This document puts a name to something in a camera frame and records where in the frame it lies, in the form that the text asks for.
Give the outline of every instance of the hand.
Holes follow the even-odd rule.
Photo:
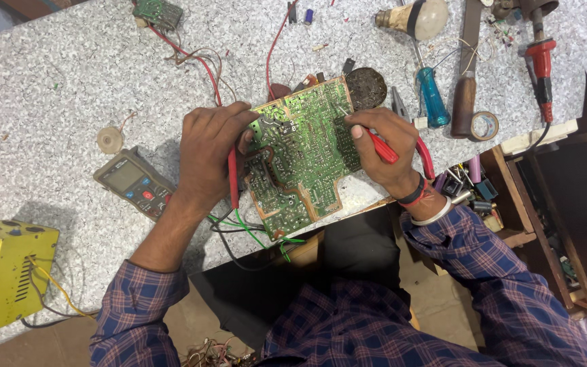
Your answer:
[[[418,130],[387,108],[358,111],[346,116],[345,120],[353,125],[350,132],[366,174],[394,198],[403,198],[414,192],[420,180],[420,174],[412,169]],[[382,161],[364,128],[376,129],[398,154],[398,161],[393,164]]]
[[[227,162],[233,146],[237,171],[243,171],[244,154],[253,137],[253,130],[245,128],[260,116],[249,109],[249,103],[235,102],[227,107],[197,108],[183,119],[176,195],[201,219],[230,192]]]

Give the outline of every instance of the red pliers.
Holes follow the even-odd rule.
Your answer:
[[[391,87],[391,95],[393,97],[393,101],[391,102],[391,110],[397,113],[398,116],[413,124],[412,119],[409,117],[406,108],[404,108],[403,100],[400,98],[398,90],[395,87]],[[432,163],[432,156],[429,155],[427,146],[425,145],[425,142],[423,142],[423,139],[421,137],[418,137],[418,141],[416,142],[416,151],[420,155],[421,161],[423,161],[423,171],[425,171],[425,178],[435,179],[436,174],[434,173],[434,164]]]

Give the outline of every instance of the yellow box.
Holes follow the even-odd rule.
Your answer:
[[[58,241],[57,229],[20,221],[0,221],[0,327],[42,309],[29,277],[44,295],[47,281],[40,272],[31,274],[33,257],[47,272],[51,271]]]

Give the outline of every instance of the silver bangle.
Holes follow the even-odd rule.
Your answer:
[[[438,221],[439,219],[443,218],[444,215],[447,214],[447,212],[449,212],[450,206],[452,205],[452,199],[447,196],[444,196],[444,197],[447,199],[447,202],[445,203],[445,206],[443,207],[443,209],[441,209],[440,212],[436,213],[435,216],[429,218],[426,221],[415,221],[415,220],[413,220],[413,217],[412,217],[412,223],[414,225],[424,226],[424,225],[430,225],[430,224],[434,223],[435,221]]]

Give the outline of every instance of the blue screwdriver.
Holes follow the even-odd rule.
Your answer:
[[[434,68],[425,67],[423,63],[423,56],[418,48],[418,41],[415,37],[412,37],[413,50],[415,51],[416,58],[418,59],[418,65],[420,70],[416,74],[416,80],[420,84],[420,92],[418,97],[422,98],[425,102],[425,110],[427,110],[427,125],[432,129],[445,126],[450,123],[450,114],[445,110],[441,93],[438,91],[436,86],[436,80],[434,80]]]

